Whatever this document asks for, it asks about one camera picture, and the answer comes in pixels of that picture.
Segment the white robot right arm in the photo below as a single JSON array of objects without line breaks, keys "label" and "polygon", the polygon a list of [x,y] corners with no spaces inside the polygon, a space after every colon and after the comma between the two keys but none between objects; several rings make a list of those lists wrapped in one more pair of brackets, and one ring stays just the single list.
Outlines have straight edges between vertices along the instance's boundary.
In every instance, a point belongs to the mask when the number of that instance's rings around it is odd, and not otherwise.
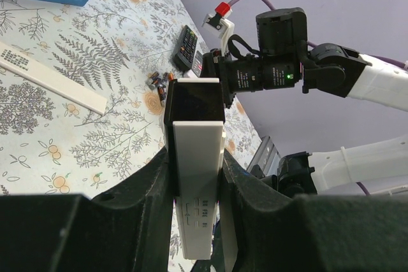
[{"label": "white robot right arm", "polygon": [[[407,109],[407,71],[333,43],[314,48],[307,41],[307,18],[301,8],[271,10],[257,15],[258,49],[238,50],[245,41],[228,22],[230,6],[221,3],[203,25],[218,33],[221,47],[203,56],[201,75],[218,78],[225,107],[239,92],[292,88],[302,83],[338,97],[350,97]],[[341,148],[333,152],[300,152],[283,157],[276,174],[263,181],[288,197],[319,194],[339,185],[405,176],[407,136]]]}]

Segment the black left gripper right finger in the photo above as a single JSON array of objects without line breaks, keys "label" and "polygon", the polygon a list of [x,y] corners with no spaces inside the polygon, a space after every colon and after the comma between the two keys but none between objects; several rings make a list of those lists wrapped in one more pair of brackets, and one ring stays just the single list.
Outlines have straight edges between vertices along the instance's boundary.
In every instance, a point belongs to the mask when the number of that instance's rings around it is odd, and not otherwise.
[{"label": "black left gripper right finger", "polygon": [[406,271],[407,198],[288,198],[225,154],[220,221],[195,271]]}]

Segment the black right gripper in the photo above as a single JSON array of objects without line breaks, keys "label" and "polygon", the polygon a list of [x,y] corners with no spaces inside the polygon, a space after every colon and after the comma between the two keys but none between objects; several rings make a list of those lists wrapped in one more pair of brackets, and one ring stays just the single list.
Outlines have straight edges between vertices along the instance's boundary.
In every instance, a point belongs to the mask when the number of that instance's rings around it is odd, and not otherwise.
[{"label": "black right gripper", "polygon": [[218,78],[223,102],[231,108],[236,94],[262,90],[292,88],[301,79],[302,65],[291,56],[256,57],[247,54],[242,59],[223,57],[219,50],[203,55],[202,78]]}]

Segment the white remote battery cover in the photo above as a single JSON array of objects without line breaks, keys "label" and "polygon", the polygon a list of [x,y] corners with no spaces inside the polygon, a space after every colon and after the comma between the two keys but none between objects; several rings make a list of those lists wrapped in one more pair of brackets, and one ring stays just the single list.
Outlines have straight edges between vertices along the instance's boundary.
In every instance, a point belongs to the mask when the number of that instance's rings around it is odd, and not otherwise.
[{"label": "white remote battery cover", "polygon": [[97,114],[105,113],[105,97],[4,43],[1,43],[1,67]]}]

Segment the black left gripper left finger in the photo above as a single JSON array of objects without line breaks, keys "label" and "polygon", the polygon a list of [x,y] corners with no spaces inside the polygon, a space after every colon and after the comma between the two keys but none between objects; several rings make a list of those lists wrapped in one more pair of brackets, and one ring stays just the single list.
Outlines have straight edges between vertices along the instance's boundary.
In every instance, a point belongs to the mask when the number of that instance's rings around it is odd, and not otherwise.
[{"label": "black left gripper left finger", "polygon": [[1,197],[2,271],[166,271],[173,194],[168,153],[93,199]]}]

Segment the white slim remote control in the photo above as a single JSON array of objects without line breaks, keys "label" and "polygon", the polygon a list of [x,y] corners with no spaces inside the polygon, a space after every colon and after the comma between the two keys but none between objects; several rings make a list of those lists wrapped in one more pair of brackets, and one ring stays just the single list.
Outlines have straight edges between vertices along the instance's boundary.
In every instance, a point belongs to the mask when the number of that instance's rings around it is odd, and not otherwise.
[{"label": "white slim remote control", "polygon": [[218,78],[179,78],[170,82],[163,125],[185,259],[211,258],[217,180],[226,139],[224,123]]}]

